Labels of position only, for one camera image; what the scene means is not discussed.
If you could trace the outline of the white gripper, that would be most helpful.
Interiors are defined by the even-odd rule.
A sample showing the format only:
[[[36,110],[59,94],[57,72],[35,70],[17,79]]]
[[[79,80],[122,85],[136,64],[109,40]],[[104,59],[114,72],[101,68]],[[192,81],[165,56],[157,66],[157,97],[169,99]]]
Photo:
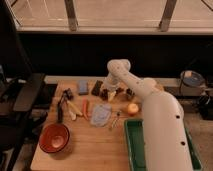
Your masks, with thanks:
[[[104,79],[104,87],[109,90],[108,91],[108,102],[111,102],[115,95],[116,95],[116,90],[118,88],[118,83],[119,80],[113,76],[107,76]]]

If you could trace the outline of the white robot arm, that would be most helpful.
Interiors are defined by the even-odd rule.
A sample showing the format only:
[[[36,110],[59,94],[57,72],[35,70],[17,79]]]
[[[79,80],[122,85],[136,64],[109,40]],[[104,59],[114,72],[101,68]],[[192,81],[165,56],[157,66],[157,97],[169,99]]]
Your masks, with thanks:
[[[127,59],[110,60],[104,85],[114,91],[123,82],[142,101],[147,171],[193,171],[182,106],[172,94],[160,90],[155,79],[139,78],[130,68]]]

